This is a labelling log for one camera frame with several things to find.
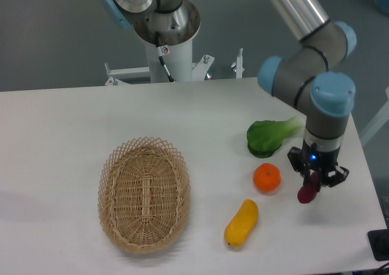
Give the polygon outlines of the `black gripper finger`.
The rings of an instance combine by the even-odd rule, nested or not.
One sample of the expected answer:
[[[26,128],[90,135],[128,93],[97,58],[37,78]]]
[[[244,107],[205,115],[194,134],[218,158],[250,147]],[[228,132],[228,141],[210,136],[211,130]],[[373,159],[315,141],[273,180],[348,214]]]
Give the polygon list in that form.
[[[335,165],[333,170],[326,172],[320,169],[318,171],[318,186],[317,192],[320,192],[322,187],[335,187],[344,182],[349,175],[349,170],[345,167]]]
[[[303,185],[305,186],[310,181],[310,169],[303,159],[302,150],[297,147],[292,147],[289,150],[287,157],[293,170],[298,172],[303,178]]]

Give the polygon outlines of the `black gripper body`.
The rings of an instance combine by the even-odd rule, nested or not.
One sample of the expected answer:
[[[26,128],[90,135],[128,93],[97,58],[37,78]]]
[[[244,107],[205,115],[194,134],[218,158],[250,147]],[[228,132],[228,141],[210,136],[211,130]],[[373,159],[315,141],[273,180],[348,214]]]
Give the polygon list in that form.
[[[310,171],[330,173],[338,166],[337,158],[343,141],[343,135],[334,139],[325,139],[313,135],[307,128],[303,135],[300,173]]]

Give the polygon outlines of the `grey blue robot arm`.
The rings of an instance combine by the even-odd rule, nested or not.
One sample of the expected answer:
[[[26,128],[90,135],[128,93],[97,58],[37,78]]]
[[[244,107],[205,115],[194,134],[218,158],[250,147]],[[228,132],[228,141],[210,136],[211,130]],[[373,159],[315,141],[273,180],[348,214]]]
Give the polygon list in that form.
[[[301,148],[288,158],[303,177],[303,187],[319,192],[346,180],[338,165],[354,82],[333,71],[356,46],[356,34],[343,22],[332,22],[317,0],[271,0],[301,44],[284,60],[268,58],[258,72],[259,86],[306,116]],[[192,64],[192,39],[200,27],[197,8],[188,0],[102,0],[121,28],[133,28],[144,42],[153,83],[203,80]]]

